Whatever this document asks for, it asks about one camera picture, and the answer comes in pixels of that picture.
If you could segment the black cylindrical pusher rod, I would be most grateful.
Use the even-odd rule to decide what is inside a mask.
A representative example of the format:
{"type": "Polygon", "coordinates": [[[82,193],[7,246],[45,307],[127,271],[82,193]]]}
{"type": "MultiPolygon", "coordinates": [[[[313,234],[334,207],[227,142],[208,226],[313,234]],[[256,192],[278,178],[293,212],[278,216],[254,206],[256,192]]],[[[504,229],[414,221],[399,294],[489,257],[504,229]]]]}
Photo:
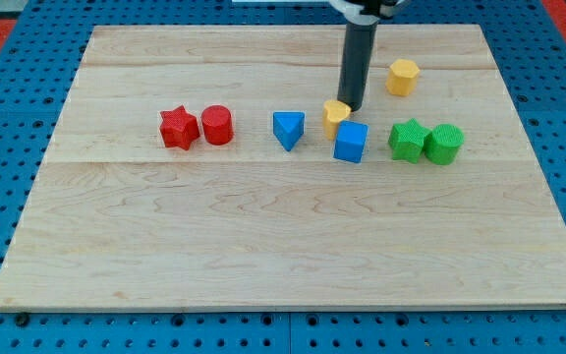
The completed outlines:
{"type": "Polygon", "coordinates": [[[376,29],[377,23],[357,25],[349,22],[345,27],[337,99],[352,111],[363,105],[376,29]]]}

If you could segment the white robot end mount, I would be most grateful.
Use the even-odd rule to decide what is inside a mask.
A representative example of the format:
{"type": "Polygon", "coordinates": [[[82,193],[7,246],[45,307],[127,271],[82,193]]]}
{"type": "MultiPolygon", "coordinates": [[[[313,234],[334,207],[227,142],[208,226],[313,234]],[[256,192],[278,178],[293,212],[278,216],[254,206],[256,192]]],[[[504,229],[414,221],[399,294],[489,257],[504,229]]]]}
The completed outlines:
{"type": "Polygon", "coordinates": [[[393,18],[410,0],[329,0],[328,3],[350,23],[373,25],[393,18]]]}

